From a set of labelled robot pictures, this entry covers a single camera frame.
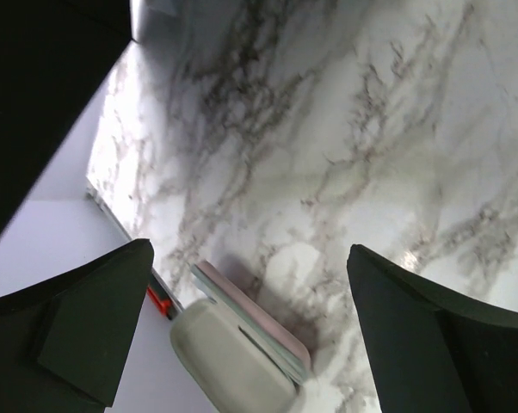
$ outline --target beige container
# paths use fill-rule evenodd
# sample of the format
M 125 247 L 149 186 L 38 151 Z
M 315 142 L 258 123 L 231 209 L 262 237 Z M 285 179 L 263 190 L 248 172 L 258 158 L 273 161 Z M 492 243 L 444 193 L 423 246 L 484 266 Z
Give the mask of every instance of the beige container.
M 305 346 L 208 262 L 192 267 L 210 299 L 176 319 L 171 343 L 220 413 L 283 413 L 307 378 Z

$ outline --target white marble countertop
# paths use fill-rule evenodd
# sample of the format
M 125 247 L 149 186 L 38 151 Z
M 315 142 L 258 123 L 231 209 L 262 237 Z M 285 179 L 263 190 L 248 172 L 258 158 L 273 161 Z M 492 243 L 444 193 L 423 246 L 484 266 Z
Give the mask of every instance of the white marble countertop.
M 191 0 L 153 23 L 89 181 L 182 305 L 207 259 L 309 347 L 295 411 L 379 411 L 353 243 L 518 311 L 518 0 Z

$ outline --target marble surface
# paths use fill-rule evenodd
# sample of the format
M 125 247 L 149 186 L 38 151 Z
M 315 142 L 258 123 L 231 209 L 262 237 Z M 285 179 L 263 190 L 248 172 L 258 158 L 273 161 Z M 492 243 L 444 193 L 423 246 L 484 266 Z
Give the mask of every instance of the marble surface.
M 294 411 L 379 411 L 353 243 L 518 311 L 518 0 L 189 0 L 108 87 L 97 196 L 183 306 L 208 259 L 305 343 Z

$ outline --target red object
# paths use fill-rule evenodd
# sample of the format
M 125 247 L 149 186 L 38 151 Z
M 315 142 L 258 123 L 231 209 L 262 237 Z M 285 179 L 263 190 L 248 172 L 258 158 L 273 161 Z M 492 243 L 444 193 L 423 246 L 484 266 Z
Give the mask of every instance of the red object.
M 168 312 L 173 305 L 173 302 L 170 299 L 162 299 L 151 287 L 146 289 L 146 293 L 148 297 L 152 300 L 154 305 L 157 307 L 159 312 L 161 312 L 164 316 L 168 316 Z

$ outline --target black object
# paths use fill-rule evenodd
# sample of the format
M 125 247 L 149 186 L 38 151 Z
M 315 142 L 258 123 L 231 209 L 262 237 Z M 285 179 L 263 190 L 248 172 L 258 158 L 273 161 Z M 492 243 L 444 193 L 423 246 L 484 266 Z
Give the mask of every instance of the black object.
M 518 412 L 518 313 L 362 245 L 351 248 L 347 270 L 385 413 Z
M 153 256 L 138 239 L 0 298 L 0 413 L 112 406 Z
M 129 0 L 0 0 L 0 234 L 130 40 Z

